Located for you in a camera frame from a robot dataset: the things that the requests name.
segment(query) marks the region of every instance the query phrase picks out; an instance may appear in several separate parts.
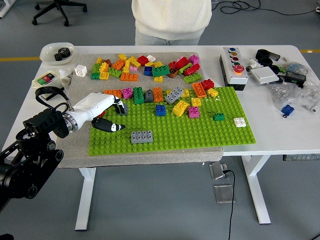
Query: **office chair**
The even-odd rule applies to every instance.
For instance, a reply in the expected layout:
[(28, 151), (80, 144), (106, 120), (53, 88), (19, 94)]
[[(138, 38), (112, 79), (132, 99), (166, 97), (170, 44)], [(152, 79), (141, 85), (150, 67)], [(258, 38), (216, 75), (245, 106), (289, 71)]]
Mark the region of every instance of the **office chair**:
[(37, 15), (35, 15), (33, 17), (33, 20), (32, 20), (32, 24), (33, 25), (38, 25), (38, 22), (37, 22), (37, 18), (41, 17), (43, 14), (49, 12), (51, 9), (54, 9), (56, 8), (57, 10), (60, 11), (60, 13), (63, 15), (65, 21), (64, 21), (64, 25), (66, 27), (69, 26), (69, 21), (68, 21), (68, 18), (65, 14), (65, 12), (63, 11), (62, 7), (61, 6), (79, 6), (79, 7), (83, 7), (82, 10), (84, 12), (87, 11), (87, 5), (85, 3), (79, 3), (79, 2), (74, 2), (74, 1), (69, 1), (69, 0), (51, 0), (51, 1), (40, 1), (40, 2), (37, 2), (36, 5), (35, 5), (35, 9), (36, 10), (40, 10), (40, 4), (49, 4), (45, 9), (43, 9), (41, 12), (39, 12)]

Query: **red button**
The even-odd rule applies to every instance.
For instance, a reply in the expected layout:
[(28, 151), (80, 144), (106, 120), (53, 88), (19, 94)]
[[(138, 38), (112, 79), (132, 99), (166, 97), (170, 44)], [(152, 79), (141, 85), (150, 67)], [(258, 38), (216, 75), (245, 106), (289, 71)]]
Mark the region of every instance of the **red button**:
[(242, 73), (245, 70), (244, 66), (242, 65), (235, 65), (233, 69), (238, 74)]

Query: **white robotic hand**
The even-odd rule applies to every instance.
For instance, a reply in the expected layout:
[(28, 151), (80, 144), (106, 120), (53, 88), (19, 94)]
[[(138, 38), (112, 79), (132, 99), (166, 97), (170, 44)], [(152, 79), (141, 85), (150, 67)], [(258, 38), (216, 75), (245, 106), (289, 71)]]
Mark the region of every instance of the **white robotic hand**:
[(74, 105), (72, 110), (66, 111), (63, 117), (71, 133), (78, 131), (86, 121), (91, 121), (94, 128), (112, 133), (126, 127), (98, 117), (112, 105), (115, 106), (115, 111), (118, 114), (126, 114), (126, 104), (120, 98), (102, 92), (94, 92)]

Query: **yellow floor line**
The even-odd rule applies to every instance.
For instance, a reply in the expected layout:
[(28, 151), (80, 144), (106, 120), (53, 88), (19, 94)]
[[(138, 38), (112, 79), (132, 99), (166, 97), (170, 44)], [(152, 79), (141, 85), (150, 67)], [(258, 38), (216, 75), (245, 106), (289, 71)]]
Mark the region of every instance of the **yellow floor line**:
[(300, 53), (303, 53), (303, 54), (320, 53), (320, 49), (301, 49)]
[(4, 57), (0, 58), (0, 62), (15, 62), (15, 61), (39, 61), (40, 57)]

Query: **white bowl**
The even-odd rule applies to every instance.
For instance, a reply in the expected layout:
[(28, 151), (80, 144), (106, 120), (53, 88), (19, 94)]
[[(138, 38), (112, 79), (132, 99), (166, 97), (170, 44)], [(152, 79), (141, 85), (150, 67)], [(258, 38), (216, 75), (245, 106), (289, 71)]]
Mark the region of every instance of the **white bowl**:
[[(67, 58), (63, 58), (61, 61), (56, 61), (55, 54), (58, 53), (58, 50), (61, 48), (68, 48), (70, 49), (71, 55)], [(62, 65), (69, 63), (73, 56), (74, 56), (74, 46), (69, 42), (56, 42), (56, 43), (50, 43), (46, 46), (44, 46), (40, 53), (40, 59), (43, 63), (56, 66), (56, 65)]]

